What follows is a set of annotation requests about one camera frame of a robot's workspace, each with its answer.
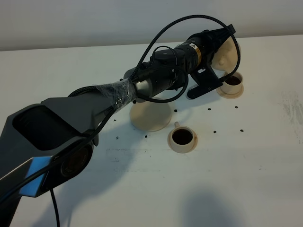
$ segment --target blue accent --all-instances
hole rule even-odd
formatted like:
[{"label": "blue accent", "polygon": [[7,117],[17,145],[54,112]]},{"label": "blue accent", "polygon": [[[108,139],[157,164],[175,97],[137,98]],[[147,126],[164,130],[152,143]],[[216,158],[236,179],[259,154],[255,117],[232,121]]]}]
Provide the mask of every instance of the blue accent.
[{"label": "blue accent", "polygon": [[[43,167],[47,166],[51,161],[51,157],[35,157],[32,161],[32,164],[29,167],[28,173],[26,177],[34,174],[38,170],[42,169]],[[27,185],[23,186],[20,189],[20,194],[25,196],[32,196],[34,197],[41,185],[42,179],[45,174],[37,177],[35,180],[29,182]]]}]

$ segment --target coffee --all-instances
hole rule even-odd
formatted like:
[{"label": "coffee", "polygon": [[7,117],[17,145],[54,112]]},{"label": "coffee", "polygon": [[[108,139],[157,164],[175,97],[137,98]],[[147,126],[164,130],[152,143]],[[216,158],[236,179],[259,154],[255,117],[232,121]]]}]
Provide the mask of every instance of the coffee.
[{"label": "coffee", "polygon": [[179,129],[174,132],[172,139],[179,145],[186,145],[191,142],[193,135],[186,129]]},{"label": "coffee", "polygon": [[225,82],[229,85],[238,85],[241,83],[241,80],[235,76],[231,76]]}]

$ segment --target robotic arm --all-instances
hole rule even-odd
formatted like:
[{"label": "robotic arm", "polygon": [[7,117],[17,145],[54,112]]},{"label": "robotic arm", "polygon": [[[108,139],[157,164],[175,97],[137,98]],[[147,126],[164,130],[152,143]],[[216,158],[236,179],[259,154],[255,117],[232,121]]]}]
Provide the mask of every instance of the robotic arm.
[{"label": "robotic arm", "polygon": [[0,137],[1,226],[10,225],[21,196],[37,197],[78,175],[98,145],[98,133],[128,103],[157,102],[152,97],[160,92],[183,87],[178,98],[188,74],[197,83],[187,93],[191,99],[220,87],[227,78],[217,78],[212,59],[234,33],[229,25],[194,34],[174,49],[155,50],[149,62],[140,62],[119,82],[83,87],[9,116]]}]

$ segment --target white wall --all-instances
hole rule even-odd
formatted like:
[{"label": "white wall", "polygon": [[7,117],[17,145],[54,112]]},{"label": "white wall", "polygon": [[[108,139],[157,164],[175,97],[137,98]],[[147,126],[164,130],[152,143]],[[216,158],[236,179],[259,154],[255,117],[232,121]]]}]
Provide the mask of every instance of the white wall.
[{"label": "white wall", "polygon": [[[148,43],[173,20],[206,14],[238,37],[303,33],[303,0],[0,0],[0,50]],[[162,41],[217,28],[192,19]]]}]

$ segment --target white table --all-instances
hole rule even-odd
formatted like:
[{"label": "white table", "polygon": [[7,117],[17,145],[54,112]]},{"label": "white table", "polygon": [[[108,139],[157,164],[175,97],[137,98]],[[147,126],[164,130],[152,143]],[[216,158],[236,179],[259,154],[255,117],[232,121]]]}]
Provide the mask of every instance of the white table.
[{"label": "white table", "polygon": [[[153,133],[130,124],[132,104],[115,114],[86,169],[54,190],[62,226],[303,226],[303,35],[238,41],[243,95],[182,96]],[[0,52],[0,128],[29,104],[119,80],[146,46]],[[169,149],[175,121],[196,131],[194,151]],[[50,194],[23,197],[11,226],[54,227]]]}]

